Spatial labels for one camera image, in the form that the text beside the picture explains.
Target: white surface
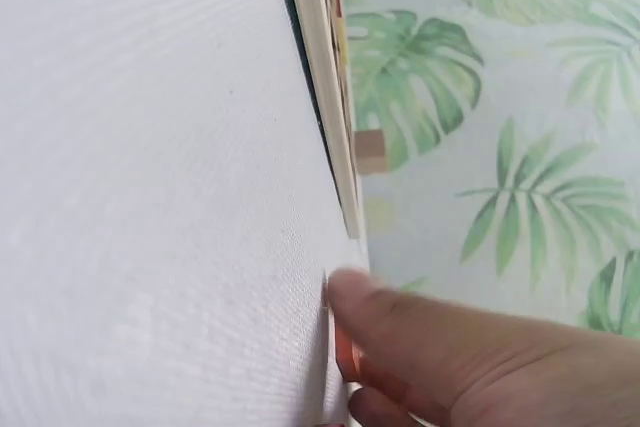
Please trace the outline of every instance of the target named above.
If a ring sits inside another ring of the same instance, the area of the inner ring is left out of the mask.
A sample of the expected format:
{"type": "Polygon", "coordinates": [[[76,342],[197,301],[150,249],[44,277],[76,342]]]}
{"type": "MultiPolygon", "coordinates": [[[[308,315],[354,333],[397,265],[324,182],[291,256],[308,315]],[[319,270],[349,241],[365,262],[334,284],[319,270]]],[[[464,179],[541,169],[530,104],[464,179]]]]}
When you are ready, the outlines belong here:
{"type": "Polygon", "coordinates": [[[357,249],[283,0],[0,10],[0,425],[335,420],[357,249]]]}

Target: orange object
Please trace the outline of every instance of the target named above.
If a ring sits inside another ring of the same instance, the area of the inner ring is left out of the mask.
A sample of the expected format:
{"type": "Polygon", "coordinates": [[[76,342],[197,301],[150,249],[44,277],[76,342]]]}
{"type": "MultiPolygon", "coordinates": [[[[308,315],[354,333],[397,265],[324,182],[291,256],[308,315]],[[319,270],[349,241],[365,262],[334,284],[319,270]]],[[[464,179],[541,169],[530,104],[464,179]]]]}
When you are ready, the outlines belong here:
{"type": "Polygon", "coordinates": [[[336,333],[336,361],[338,369],[345,382],[360,381],[360,350],[344,331],[335,324],[336,333]]]}
{"type": "Polygon", "coordinates": [[[374,387],[384,392],[391,400],[402,405],[409,385],[393,374],[373,364],[351,338],[335,323],[336,361],[345,382],[374,387]]]}

